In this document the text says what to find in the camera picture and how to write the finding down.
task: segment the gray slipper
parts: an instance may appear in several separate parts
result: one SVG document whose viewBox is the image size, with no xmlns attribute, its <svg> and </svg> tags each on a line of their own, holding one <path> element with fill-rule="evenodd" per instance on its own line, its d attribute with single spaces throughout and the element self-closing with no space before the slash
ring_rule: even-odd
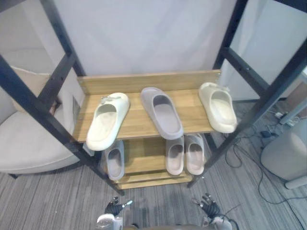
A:
<svg viewBox="0 0 307 230">
<path fill-rule="evenodd" d="M 184 138 L 166 140 L 166 169 L 172 175 L 179 175 L 183 170 Z"/>
<path fill-rule="evenodd" d="M 109 178 L 113 181 L 119 180 L 125 174 L 124 142 L 116 140 L 105 150 L 105 155 Z"/>
<path fill-rule="evenodd" d="M 154 87 L 141 92 L 143 107 L 164 139 L 174 140 L 183 135 L 183 127 L 172 99 Z"/>
</svg>

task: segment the wooden shelf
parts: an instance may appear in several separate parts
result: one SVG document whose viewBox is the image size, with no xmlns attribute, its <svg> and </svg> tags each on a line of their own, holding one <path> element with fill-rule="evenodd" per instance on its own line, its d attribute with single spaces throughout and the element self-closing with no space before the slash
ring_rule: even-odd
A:
<svg viewBox="0 0 307 230">
<path fill-rule="evenodd" d="M 187 177 L 179 177 L 176 179 L 170 178 L 170 179 L 162 179 L 162 180 L 155 180 L 155 181 L 119 184 L 118 186 L 120 189 L 129 189 L 129 188 L 158 186 L 158 185 L 165 185 L 165 184 L 187 183 L 187 182 L 190 182 L 191 180 L 192 180 L 192 176 L 187 176 Z"/>
<path fill-rule="evenodd" d="M 185 170 L 177 176 L 165 166 L 165 140 L 138 138 L 124 141 L 125 175 L 116 181 L 121 188 L 148 187 L 189 182 L 192 176 Z"/>
<path fill-rule="evenodd" d="M 198 98 L 197 89 L 166 91 L 166 93 L 175 104 L 186 134 L 213 131 Z M 100 102 L 100 98 L 104 95 L 106 94 L 86 95 L 73 133 L 77 141 L 84 142 L 86 140 L 94 111 Z M 140 93 L 132 92 L 127 93 L 127 95 L 130 98 L 130 109 L 119 130 L 118 138 L 158 137 L 158 131 L 142 106 Z"/>
<path fill-rule="evenodd" d="M 185 134 L 212 132 L 198 97 L 198 88 L 204 82 L 216 82 L 219 74 L 219 70 L 210 70 L 79 77 L 86 95 L 73 137 L 78 142 L 84 142 L 101 97 L 123 92 L 130 99 L 130 109 L 117 138 L 124 140 L 125 175 L 116 183 L 121 189 L 129 189 L 189 182 L 192 176 L 185 169 L 177 176 L 167 172 L 165 140 L 160 137 L 144 110 L 140 92 L 145 87 L 157 87 L 165 91 L 175 104 Z"/>
</svg>

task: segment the white slipper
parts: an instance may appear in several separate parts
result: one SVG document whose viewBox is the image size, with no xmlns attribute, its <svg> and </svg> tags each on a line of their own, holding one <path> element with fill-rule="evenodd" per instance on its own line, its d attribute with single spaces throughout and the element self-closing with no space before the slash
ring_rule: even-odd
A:
<svg viewBox="0 0 307 230">
<path fill-rule="evenodd" d="M 200 134 L 188 134 L 184 137 L 187 170 L 193 175 L 200 175 L 205 164 L 203 139 Z"/>
<path fill-rule="evenodd" d="M 166 169 L 172 175 L 179 175 L 183 170 L 184 138 L 166 140 Z"/>
<path fill-rule="evenodd" d="M 125 174 L 124 142 L 116 140 L 105 150 L 107 174 L 113 181 L 119 180 Z"/>
<path fill-rule="evenodd" d="M 101 99 L 86 137 L 86 145 L 89 149 L 102 151 L 112 145 L 129 106 L 128 96 L 121 92 Z"/>
<path fill-rule="evenodd" d="M 226 87 L 204 83 L 198 91 L 210 125 L 221 133 L 232 133 L 237 126 L 232 99 Z"/>
</svg>

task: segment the gray carpet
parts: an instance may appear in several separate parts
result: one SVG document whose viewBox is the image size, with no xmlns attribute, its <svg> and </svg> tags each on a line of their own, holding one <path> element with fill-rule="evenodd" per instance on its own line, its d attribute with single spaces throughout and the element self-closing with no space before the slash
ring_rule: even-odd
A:
<svg viewBox="0 0 307 230">
<path fill-rule="evenodd" d="M 249 106 L 251 104 L 236 104 L 237 115 L 244 114 Z M 267 113 L 256 127 L 261 131 L 267 129 L 267 124 L 275 123 L 272 114 Z M 278 126 L 270 127 L 281 131 Z M 216 144 L 223 141 L 221 134 L 214 133 L 213 137 Z M 258 137 L 240 142 L 255 159 L 259 157 L 261 145 Z M 247 157 L 241 153 L 239 156 L 242 167 L 230 168 L 221 158 L 191 189 L 187 189 L 186 184 L 174 184 L 126 190 L 120 200 L 133 199 L 134 203 L 121 214 L 125 224 L 137 223 L 140 227 L 199 225 L 204 213 L 190 200 L 209 192 L 224 213 L 241 204 L 228 214 L 241 230 L 301 229 L 287 203 L 271 205 L 260 198 L 257 191 L 260 171 Z M 233 165 L 238 164 L 232 149 L 228 160 Z M 269 176 L 286 197 L 307 196 L 307 186 L 287 190 L 280 179 Z M 270 201 L 281 200 L 267 178 L 261 191 Z M 16 180 L 0 173 L 0 230 L 94 230 L 97 217 L 103 214 L 114 196 L 116 193 L 98 176 L 78 164 L 55 172 L 23 175 Z M 289 203 L 307 229 L 307 199 Z"/>
</svg>

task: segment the slide sandal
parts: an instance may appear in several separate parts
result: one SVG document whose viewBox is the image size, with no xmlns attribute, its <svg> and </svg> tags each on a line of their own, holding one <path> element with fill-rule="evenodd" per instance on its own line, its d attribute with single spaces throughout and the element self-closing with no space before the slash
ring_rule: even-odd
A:
<svg viewBox="0 0 307 230">
<path fill-rule="evenodd" d="M 141 100 L 147 114 L 164 139 L 174 140 L 183 135 L 183 127 L 172 99 L 162 90 L 144 88 Z"/>
<path fill-rule="evenodd" d="M 105 150 L 107 174 L 110 180 L 116 181 L 125 174 L 124 142 L 117 140 Z"/>
<path fill-rule="evenodd" d="M 184 138 L 166 140 L 166 169 L 172 175 L 179 175 L 183 170 Z"/>
<path fill-rule="evenodd" d="M 210 125 L 221 133 L 232 133 L 237 126 L 232 99 L 226 87 L 204 83 L 198 91 Z"/>
<path fill-rule="evenodd" d="M 128 96 L 121 92 L 101 98 L 86 137 L 89 149 L 101 151 L 113 144 L 129 106 Z"/>
<path fill-rule="evenodd" d="M 200 175 L 205 164 L 203 139 L 200 134 L 185 135 L 187 170 L 193 175 Z"/>
</svg>

